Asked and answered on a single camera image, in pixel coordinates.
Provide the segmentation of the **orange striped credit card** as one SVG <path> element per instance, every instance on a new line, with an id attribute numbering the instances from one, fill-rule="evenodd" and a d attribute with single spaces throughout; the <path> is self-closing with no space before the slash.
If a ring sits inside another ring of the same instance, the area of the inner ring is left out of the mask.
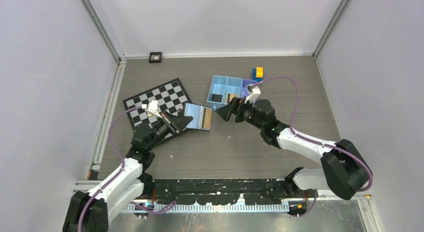
<path id="1" fill-rule="evenodd" d="M 233 98 L 238 98 L 237 94 L 233 94 L 233 93 L 228 93 L 226 96 L 226 103 L 229 104 Z"/>

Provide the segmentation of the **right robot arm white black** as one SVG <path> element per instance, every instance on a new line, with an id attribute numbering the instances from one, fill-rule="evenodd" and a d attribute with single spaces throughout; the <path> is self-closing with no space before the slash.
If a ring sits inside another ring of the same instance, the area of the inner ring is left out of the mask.
<path id="1" fill-rule="evenodd" d="M 234 115 L 236 123 L 247 122 L 258 128 L 268 145 L 296 152 L 321 165 L 319 169 L 298 167 L 285 177 L 285 190 L 292 197 L 305 190 L 323 189 L 349 200 L 372 183 L 372 172 L 352 142 L 321 140 L 301 133 L 279 121 L 268 100 L 253 104 L 234 98 L 216 112 L 224 121 Z"/>

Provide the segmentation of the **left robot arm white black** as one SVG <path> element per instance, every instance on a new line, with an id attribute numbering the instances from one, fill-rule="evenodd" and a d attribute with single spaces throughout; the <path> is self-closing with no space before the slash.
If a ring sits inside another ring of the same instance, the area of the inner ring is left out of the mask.
<path id="1" fill-rule="evenodd" d="M 62 230 L 108 231 L 115 217 L 135 198 L 149 198 L 154 183 L 146 170 L 155 157 L 152 149 L 167 135 L 181 134 L 192 120 L 191 116 L 159 112 L 153 126 L 137 125 L 120 166 L 94 188 L 79 190 L 71 197 Z"/>

